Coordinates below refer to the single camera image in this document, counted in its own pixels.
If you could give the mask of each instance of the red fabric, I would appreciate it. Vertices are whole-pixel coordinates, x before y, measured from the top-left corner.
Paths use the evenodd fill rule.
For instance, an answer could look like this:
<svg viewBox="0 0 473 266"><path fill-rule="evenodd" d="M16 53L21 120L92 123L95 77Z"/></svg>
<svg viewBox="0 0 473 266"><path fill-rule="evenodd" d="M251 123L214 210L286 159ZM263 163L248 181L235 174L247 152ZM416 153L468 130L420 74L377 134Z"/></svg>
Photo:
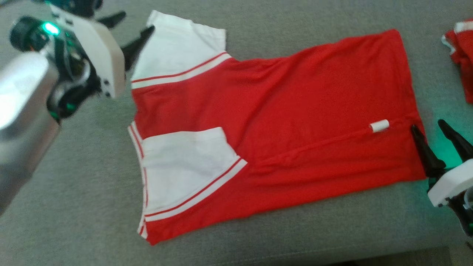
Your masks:
<svg viewBox="0 0 473 266"><path fill-rule="evenodd" d="M145 222L152 245L217 222L425 178L410 134L422 127L396 30L276 59L237 61L134 89L143 139L221 126L248 161L176 216ZM389 129L370 124L387 119Z"/></svg>
<svg viewBox="0 0 473 266"><path fill-rule="evenodd" d="M460 66L460 73L466 101L473 104L473 30L455 33L447 32L445 37L455 48L450 55L452 61Z"/></svg>

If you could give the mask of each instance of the white sleeve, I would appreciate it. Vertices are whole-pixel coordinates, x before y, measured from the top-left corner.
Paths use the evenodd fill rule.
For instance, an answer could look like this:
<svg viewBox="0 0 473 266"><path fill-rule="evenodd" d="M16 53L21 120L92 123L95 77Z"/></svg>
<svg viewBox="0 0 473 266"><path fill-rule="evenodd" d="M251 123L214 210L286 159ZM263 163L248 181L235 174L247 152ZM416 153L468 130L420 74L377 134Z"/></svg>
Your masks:
<svg viewBox="0 0 473 266"><path fill-rule="evenodd" d="M154 10L147 26L156 27L135 66L131 80L179 75L225 51L224 29Z"/></svg>

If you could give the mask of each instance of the green led light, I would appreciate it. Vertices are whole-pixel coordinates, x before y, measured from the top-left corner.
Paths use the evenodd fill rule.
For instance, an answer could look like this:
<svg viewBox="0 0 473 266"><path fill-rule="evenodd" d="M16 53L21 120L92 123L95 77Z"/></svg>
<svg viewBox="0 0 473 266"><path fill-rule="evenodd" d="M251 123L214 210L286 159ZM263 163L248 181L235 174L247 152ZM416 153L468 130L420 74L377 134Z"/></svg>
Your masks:
<svg viewBox="0 0 473 266"><path fill-rule="evenodd" d="M75 111L77 109L77 107L73 104L66 104L66 108L69 111Z"/></svg>
<svg viewBox="0 0 473 266"><path fill-rule="evenodd" d="M43 30L47 33L47 34L51 34L51 35L59 35L59 33L61 32L59 30L59 28L54 25L53 23L51 22L46 22L43 24Z"/></svg>
<svg viewBox="0 0 473 266"><path fill-rule="evenodd" d="M51 114L52 117L54 117L54 119L59 119L59 115L57 115L57 113L55 112L49 112L49 114Z"/></svg>

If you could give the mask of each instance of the folded red cloth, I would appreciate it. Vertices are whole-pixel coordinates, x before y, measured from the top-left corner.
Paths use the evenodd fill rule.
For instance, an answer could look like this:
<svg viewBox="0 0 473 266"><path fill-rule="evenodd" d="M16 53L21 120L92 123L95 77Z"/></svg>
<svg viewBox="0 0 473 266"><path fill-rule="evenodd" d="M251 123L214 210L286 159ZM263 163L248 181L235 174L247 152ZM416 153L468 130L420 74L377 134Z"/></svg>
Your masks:
<svg viewBox="0 0 473 266"><path fill-rule="evenodd" d="M442 36L442 42L450 47L450 57L460 66L466 101L473 104L473 18L458 22Z"/></svg>

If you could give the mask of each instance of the gray fabric surface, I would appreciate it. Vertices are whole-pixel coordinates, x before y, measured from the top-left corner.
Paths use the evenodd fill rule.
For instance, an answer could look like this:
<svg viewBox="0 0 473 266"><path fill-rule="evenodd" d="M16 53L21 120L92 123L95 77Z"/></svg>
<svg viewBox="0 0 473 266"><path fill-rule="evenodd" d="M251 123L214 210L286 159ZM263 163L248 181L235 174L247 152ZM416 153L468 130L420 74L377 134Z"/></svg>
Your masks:
<svg viewBox="0 0 473 266"><path fill-rule="evenodd" d="M439 40L473 17L471 0L105 0L100 14L120 9L128 13L113 31L121 44L156 9L227 29L228 51L240 60L396 28L435 152L451 166L460 162L436 127L439 118L473 141L473 106ZM18 54L7 36L20 14L48 18L49 11L29 2L0 10L0 66ZM453 212L432 207L420 181L226 222L150 247L136 233L141 178L126 131L134 112L128 89L115 101L88 101L64 122L34 178L0 218L0 264L318 265L464 240Z"/></svg>

